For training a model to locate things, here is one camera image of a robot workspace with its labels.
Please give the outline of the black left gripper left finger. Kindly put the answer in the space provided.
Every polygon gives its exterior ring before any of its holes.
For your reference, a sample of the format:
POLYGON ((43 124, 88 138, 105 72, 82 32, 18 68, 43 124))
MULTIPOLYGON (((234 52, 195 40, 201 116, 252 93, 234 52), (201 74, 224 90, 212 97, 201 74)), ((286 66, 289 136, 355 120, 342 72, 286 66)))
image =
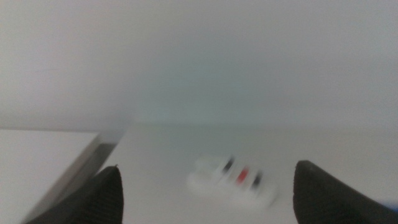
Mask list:
POLYGON ((28 224, 122 224, 124 195, 121 173, 109 166, 56 206, 28 224))

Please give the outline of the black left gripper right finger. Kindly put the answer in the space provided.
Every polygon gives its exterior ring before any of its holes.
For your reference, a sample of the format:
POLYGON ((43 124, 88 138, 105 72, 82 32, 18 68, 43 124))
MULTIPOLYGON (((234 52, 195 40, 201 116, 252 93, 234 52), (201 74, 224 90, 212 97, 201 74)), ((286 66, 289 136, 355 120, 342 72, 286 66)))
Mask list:
POLYGON ((293 194, 298 223, 397 224, 397 212, 361 194, 310 161, 298 161, 293 194))

